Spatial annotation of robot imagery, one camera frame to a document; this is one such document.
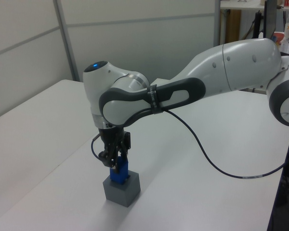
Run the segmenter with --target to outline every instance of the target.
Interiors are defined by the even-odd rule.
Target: gray wall
[[[100,60],[139,71],[150,82],[169,79],[218,41],[218,0],[81,2],[58,1],[80,81]]]
[[[52,0],[0,0],[0,116],[72,79]]]

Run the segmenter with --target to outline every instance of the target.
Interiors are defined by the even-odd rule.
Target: cable clip
[[[147,95],[150,100],[151,109],[154,114],[162,113],[162,109],[159,105],[158,96],[156,94],[156,84],[147,88]]]

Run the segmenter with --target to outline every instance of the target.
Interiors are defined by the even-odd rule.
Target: blue block
[[[119,156],[117,163],[119,173],[115,173],[114,169],[110,168],[110,179],[119,184],[124,184],[126,179],[129,177],[129,162],[123,160],[123,158]]]

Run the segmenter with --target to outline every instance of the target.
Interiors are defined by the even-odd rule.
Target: red object
[[[289,0],[285,0],[284,6],[289,6]]]
[[[276,38],[277,38],[276,42],[278,42],[278,43],[280,43],[281,40],[283,40],[283,38],[285,36],[283,33],[277,33],[277,32],[275,32],[273,35],[276,36]]]

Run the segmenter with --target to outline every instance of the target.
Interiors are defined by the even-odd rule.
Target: white tabletop
[[[0,117],[0,217],[97,133],[85,97],[63,80]]]
[[[289,127],[272,116],[265,95],[236,91],[173,111],[229,173],[259,175],[285,160]],[[88,140],[0,218],[0,231],[266,230],[281,170],[254,180],[222,175],[167,113],[125,130],[131,132],[130,170],[140,174],[135,203],[125,208],[105,199],[109,170]],[[102,142],[94,148],[100,152]]]
[[[221,1],[221,10],[263,10],[264,6],[260,5],[260,0],[247,0],[247,1],[238,1],[238,0],[229,0]],[[280,10],[289,11],[289,7],[284,7]]]

